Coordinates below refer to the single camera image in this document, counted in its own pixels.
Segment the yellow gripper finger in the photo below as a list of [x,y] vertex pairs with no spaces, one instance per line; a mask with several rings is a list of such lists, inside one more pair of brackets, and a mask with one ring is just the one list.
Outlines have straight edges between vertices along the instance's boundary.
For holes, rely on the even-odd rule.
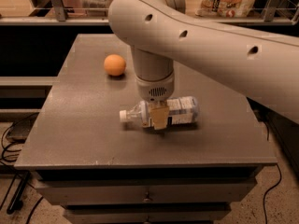
[[155,130],[166,128],[169,110],[170,108],[166,101],[149,103],[149,116]]

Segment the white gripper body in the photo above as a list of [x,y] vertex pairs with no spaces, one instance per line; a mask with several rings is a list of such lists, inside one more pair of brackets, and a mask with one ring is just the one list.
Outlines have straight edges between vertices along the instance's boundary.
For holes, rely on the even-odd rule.
[[147,102],[158,102],[168,99],[174,92],[175,75],[154,71],[135,75],[140,97]]

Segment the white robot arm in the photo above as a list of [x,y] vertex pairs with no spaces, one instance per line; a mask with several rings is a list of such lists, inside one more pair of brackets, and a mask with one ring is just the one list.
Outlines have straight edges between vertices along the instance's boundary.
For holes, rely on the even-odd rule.
[[189,17],[184,0],[113,0],[108,21],[132,49],[144,100],[171,96],[179,62],[299,122],[297,38]]

